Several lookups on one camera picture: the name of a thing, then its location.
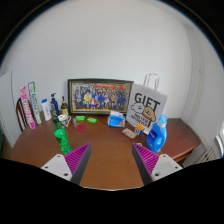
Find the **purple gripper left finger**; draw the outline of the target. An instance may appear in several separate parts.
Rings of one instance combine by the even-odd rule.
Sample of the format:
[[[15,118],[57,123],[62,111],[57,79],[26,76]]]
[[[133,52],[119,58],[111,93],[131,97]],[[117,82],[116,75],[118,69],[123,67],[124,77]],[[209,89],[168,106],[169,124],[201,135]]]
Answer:
[[[79,185],[91,155],[91,145],[83,145],[65,155],[65,161],[71,171],[71,182]]]

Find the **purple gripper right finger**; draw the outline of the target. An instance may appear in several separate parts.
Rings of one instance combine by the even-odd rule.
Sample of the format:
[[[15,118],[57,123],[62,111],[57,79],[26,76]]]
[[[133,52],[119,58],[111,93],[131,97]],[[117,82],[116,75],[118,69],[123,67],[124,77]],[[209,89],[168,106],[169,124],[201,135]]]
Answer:
[[[136,161],[143,184],[152,183],[151,174],[159,159],[159,155],[137,144],[132,144],[132,154]]]

